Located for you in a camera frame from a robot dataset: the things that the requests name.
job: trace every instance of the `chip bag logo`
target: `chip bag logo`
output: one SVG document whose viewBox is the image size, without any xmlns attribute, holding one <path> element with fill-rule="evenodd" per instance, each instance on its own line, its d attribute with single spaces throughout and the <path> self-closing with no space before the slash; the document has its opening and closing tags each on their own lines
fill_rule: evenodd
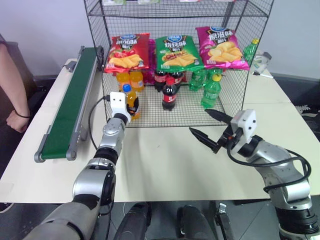
<svg viewBox="0 0 320 240">
<path fill-rule="evenodd" d="M 182 36 L 182 35 L 168 36 L 164 40 L 164 46 L 170 49 L 171 52 L 182 51 L 184 46 L 187 45 L 186 38 L 187 36 Z"/>
<path fill-rule="evenodd" d="M 214 41 L 216 45 L 229 41 L 229 37 L 233 35 L 233 32 L 228 28 L 213 26 L 210 27 L 207 33 L 210 40 Z"/>
<path fill-rule="evenodd" d="M 138 43 L 138 38 L 135 34 L 126 34 L 120 36 L 116 40 L 116 44 L 120 45 L 123 50 L 131 49 L 133 45 Z"/>
</svg>

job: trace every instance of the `potato chip bag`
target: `potato chip bag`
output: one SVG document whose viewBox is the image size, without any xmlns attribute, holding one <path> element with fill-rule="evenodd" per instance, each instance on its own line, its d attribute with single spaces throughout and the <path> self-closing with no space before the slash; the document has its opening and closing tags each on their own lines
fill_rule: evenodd
<svg viewBox="0 0 320 240">
<path fill-rule="evenodd" d="M 163 36 L 155 40 L 156 69 L 167 73 L 204 68 L 191 36 Z"/>
<path fill-rule="evenodd" d="M 112 37 L 105 73 L 124 73 L 149 68 L 149 33 Z"/>
<path fill-rule="evenodd" d="M 239 49 L 234 30 L 213 26 L 197 27 L 196 30 L 206 69 L 250 69 Z"/>
</svg>

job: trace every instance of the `green chip bag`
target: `green chip bag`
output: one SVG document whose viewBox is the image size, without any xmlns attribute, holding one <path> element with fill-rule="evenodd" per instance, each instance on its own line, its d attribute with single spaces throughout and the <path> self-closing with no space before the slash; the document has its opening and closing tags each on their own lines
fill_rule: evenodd
<svg viewBox="0 0 320 240">
<path fill-rule="evenodd" d="M 163 36 L 155 40 L 156 69 L 167 73 L 204 68 L 191 36 Z"/>
</svg>

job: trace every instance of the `bottle cap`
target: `bottle cap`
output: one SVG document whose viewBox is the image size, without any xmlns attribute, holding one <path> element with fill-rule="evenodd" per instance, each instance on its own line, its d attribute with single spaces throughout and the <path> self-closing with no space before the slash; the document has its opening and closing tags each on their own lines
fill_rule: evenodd
<svg viewBox="0 0 320 240">
<path fill-rule="evenodd" d="M 222 74 L 214 74 L 214 75 L 212 76 L 212 80 L 213 80 L 214 82 L 220 82 L 221 78 L 222 78 Z"/>
<path fill-rule="evenodd" d="M 253 44 L 258 44 L 258 43 L 259 43 L 259 38 L 254 38 L 254 39 L 252 40 L 252 43 L 253 43 Z"/>
<path fill-rule="evenodd" d="M 175 78 L 173 76 L 168 76 L 165 81 L 166 81 L 166 84 L 168 85 L 175 84 Z"/>
<path fill-rule="evenodd" d="M 122 88 L 123 88 L 123 91 L 124 91 L 125 93 L 128 93 L 128 92 L 131 91 L 131 86 L 130 86 L 129 84 L 123 85 Z"/>
</svg>

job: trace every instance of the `wire rack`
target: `wire rack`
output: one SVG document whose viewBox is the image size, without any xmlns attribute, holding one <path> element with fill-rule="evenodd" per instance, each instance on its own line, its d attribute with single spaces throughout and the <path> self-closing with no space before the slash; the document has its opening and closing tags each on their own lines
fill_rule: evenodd
<svg viewBox="0 0 320 240">
<path fill-rule="evenodd" d="M 160 3 L 139 5 L 136 0 L 127 0 L 125 5 L 103 6 L 102 0 L 84 0 L 85 11 L 100 69 L 103 68 L 112 43 L 112 36 L 150 33 L 151 39 L 168 35 L 190 35 L 199 47 L 196 27 L 227 27 L 236 31 L 240 49 L 249 45 L 253 38 L 261 39 L 267 24 L 273 0 L 236 0 L 217 2 L 179 2 L 160 0 Z M 227 70 L 221 80 L 221 93 L 215 109 L 234 116 L 243 107 L 248 71 Z M 103 93 L 117 91 L 115 78 L 102 74 Z M 220 122 L 210 118 L 201 107 L 203 90 L 191 92 L 181 86 L 177 103 L 172 111 L 163 111 L 161 94 L 152 86 L 145 87 L 139 95 L 141 118 L 129 127 L 184 127 L 213 126 Z M 111 110 L 105 104 L 106 116 Z"/>
</svg>

